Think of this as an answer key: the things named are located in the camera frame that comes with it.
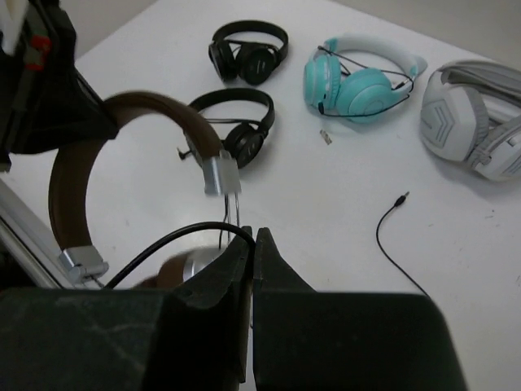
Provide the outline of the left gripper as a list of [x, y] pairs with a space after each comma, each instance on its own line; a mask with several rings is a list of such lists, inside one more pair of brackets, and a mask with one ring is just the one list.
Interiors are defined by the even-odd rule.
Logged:
[[33, 155], [117, 130], [76, 68], [77, 32], [58, 1], [1, 3], [1, 170]]

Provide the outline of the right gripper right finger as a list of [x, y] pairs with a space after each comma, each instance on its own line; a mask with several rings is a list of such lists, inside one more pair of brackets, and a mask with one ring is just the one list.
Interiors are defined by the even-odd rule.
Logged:
[[253, 373], [259, 390], [464, 390], [443, 314], [413, 293], [319, 292], [258, 231]]

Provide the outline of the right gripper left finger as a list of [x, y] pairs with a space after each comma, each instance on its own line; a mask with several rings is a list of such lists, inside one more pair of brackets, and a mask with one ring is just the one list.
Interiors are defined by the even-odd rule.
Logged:
[[10, 289], [4, 390], [236, 390], [252, 257], [242, 239], [173, 289]]

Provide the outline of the black headphones near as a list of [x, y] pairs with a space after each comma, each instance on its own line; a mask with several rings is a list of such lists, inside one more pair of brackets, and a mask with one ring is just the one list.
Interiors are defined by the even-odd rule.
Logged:
[[209, 123], [236, 124], [226, 138], [221, 139], [221, 144], [235, 159], [239, 169], [243, 169], [258, 155], [274, 124], [275, 108], [271, 96], [252, 88], [228, 88], [200, 95], [189, 103], [189, 107], [202, 112], [211, 106], [233, 101], [259, 103], [267, 108], [267, 113], [259, 121], [240, 118], [207, 119]]

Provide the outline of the black headphones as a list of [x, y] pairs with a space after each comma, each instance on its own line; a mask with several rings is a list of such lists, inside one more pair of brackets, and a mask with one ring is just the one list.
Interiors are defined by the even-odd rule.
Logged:
[[[267, 42], [229, 39], [236, 33], [263, 33], [277, 38], [280, 47]], [[221, 26], [208, 45], [208, 56], [217, 75], [224, 82], [237, 77], [250, 86], [265, 82], [287, 57], [288, 33], [276, 24], [261, 20], [238, 20]]]
[[259, 103], [267, 108], [267, 113], [259, 121], [240, 118], [207, 119], [209, 123], [236, 124], [226, 138], [221, 139], [221, 144], [235, 159], [239, 169], [243, 169], [258, 155], [274, 124], [275, 108], [271, 96], [252, 88], [228, 88], [200, 95], [189, 103], [189, 107], [202, 112], [211, 106], [233, 101]]

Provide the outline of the black headphones far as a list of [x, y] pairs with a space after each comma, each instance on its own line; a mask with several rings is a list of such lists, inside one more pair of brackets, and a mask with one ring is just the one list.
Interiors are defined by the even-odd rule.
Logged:
[[[277, 38], [280, 47], [267, 42], [229, 39], [236, 33], [263, 33]], [[208, 45], [208, 56], [217, 75], [224, 82], [237, 77], [250, 86], [265, 82], [287, 57], [288, 33], [276, 24], [261, 20], [238, 20], [221, 26]]]

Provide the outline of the teal headphones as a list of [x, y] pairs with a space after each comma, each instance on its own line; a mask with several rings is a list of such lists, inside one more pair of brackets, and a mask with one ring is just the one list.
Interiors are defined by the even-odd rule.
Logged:
[[[367, 52], [393, 62], [405, 80], [394, 86], [380, 68], [364, 65], [355, 72], [343, 68], [343, 52]], [[305, 103], [322, 116], [345, 118], [358, 124], [376, 121], [410, 97], [415, 80], [427, 61], [385, 38], [359, 33], [332, 37], [311, 55], [304, 66]]]

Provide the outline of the small metal clip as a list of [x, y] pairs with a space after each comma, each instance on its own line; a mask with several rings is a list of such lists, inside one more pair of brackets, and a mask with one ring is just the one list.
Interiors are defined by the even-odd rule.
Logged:
[[325, 141], [326, 145], [331, 145], [331, 143], [332, 143], [331, 137], [325, 130], [320, 130], [319, 134], [321, 135], [322, 139]]

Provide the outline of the white grey gaming headset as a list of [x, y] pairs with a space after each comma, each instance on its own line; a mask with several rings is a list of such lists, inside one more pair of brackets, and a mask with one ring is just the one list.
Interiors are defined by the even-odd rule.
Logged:
[[422, 98], [420, 136], [438, 157], [490, 181], [520, 177], [520, 71], [480, 60], [432, 73]]

